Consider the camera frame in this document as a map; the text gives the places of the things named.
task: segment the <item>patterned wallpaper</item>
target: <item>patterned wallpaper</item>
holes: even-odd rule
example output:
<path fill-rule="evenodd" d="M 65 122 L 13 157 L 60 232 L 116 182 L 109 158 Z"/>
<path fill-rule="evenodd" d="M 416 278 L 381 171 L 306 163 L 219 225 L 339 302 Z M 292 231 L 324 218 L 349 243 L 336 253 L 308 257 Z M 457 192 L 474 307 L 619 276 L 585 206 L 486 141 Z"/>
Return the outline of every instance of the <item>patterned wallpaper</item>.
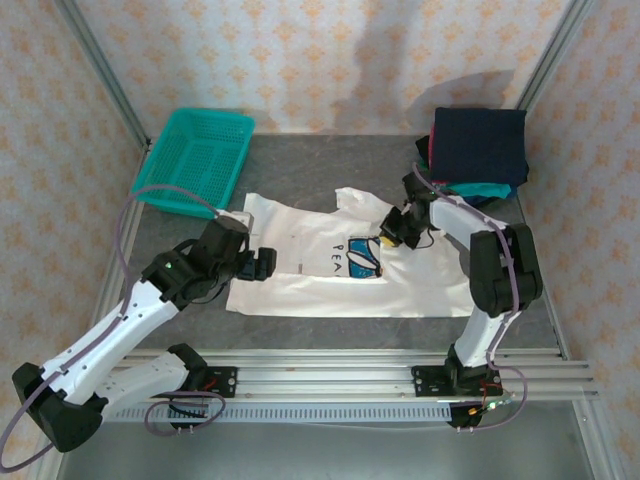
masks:
<path fill-rule="evenodd" d="M 592 8 L 528 120 L 525 213 L 576 358 L 640 478 L 640 4 Z"/>
<path fill-rule="evenodd" d="M 19 405 L 15 368 L 88 326 L 140 150 L 53 1 L 0 3 L 0 83 L 4 428 Z M 34 432 L 18 425 L 5 464 L 34 451 Z"/>
<path fill-rule="evenodd" d="M 79 0 L 147 133 L 178 107 L 261 132 L 413 133 L 515 105 L 569 0 Z"/>

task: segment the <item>stack of folded clothing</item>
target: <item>stack of folded clothing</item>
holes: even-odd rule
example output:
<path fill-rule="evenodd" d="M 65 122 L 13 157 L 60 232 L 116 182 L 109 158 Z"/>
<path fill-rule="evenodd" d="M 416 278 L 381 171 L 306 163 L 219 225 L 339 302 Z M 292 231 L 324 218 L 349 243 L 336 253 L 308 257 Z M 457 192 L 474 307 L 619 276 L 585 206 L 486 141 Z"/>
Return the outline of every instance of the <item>stack of folded clothing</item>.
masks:
<path fill-rule="evenodd" d="M 527 181 L 524 110 L 437 108 L 431 135 L 416 142 L 431 180 L 472 205 L 510 198 Z"/>

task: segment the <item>navy folded shirt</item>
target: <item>navy folded shirt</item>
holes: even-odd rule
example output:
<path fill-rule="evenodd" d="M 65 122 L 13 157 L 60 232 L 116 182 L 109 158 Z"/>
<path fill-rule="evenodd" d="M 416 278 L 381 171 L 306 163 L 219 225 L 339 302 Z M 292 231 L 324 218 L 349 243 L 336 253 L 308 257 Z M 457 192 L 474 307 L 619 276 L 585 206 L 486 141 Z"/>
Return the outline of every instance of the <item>navy folded shirt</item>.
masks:
<path fill-rule="evenodd" d="M 445 183 L 522 185 L 524 110 L 436 109 L 431 139 L 431 178 Z"/>

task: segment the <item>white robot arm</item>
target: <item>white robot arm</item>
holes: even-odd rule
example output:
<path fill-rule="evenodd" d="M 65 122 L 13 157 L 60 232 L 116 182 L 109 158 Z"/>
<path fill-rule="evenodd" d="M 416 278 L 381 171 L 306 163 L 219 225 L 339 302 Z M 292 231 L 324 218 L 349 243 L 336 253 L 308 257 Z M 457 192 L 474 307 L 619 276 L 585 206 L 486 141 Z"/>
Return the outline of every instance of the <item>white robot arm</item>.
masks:
<path fill-rule="evenodd" d="M 210 369 L 185 344 L 169 348 L 147 364 L 111 372 L 149 333 L 214 287 L 219 292 L 232 278 L 264 281 L 273 274 L 275 250 L 260 248 L 254 256 L 248 249 L 249 228 L 230 216 L 211 220 L 198 240 L 187 240 L 155 257 L 133 285 L 125 311 L 120 302 L 42 367 L 25 363 L 14 372 L 13 383 L 25 405 L 26 399 L 50 382 L 26 411 L 59 451 L 78 447 L 95 433 L 104 417 L 134 403 L 166 392 L 204 389 Z M 70 365 L 70 359 L 87 348 Z"/>
<path fill-rule="evenodd" d="M 403 178 L 404 209 L 391 209 L 381 239 L 416 248 L 424 230 L 442 230 L 469 251 L 469 287 L 474 309 L 443 367 L 414 367 L 419 396 L 478 396 L 498 374 L 491 355 L 511 322 L 542 295 L 542 278 L 533 235 L 525 224 L 492 219 L 461 197 L 429 184 L 414 166 Z"/>

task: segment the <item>white t-shirt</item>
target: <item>white t-shirt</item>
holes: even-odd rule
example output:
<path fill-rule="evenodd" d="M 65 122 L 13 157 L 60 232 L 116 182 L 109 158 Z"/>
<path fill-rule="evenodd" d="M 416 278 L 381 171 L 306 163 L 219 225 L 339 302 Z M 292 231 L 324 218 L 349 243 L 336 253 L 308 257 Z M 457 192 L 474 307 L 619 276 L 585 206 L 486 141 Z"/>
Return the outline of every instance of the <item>white t-shirt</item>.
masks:
<path fill-rule="evenodd" d="M 295 317 L 455 317 L 473 309 L 458 251 L 442 232 L 429 248 L 380 244 L 391 205 L 353 188 L 336 190 L 331 214 L 287 207 L 255 193 L 244 211 L 254 223 L 251 249 L 275 248 L 273 276 L 233 280 L 227 310 Z M 423 235 L 419 247 L 431 239 Z"/>

